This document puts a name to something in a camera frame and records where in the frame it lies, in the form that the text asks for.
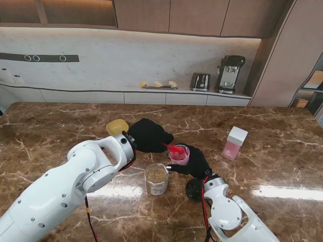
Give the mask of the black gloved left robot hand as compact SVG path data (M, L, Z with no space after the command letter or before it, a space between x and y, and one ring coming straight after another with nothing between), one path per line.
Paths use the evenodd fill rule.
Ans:
M144 153L163 153L167 150L164 144L169 145L174 140L174 136L161 125L147 118L133 124L128 135L134 139L136 149Z

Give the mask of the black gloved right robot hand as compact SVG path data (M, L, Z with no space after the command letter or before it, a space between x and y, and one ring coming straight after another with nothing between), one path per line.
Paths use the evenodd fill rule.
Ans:
M186 165L169 164L166 166L166 169L180 174L190 174L192 177L202 180L207 176L211 176L213 174L212 169L207 163L203 153L198 148L184 143L183 145L190 151L188 163Z

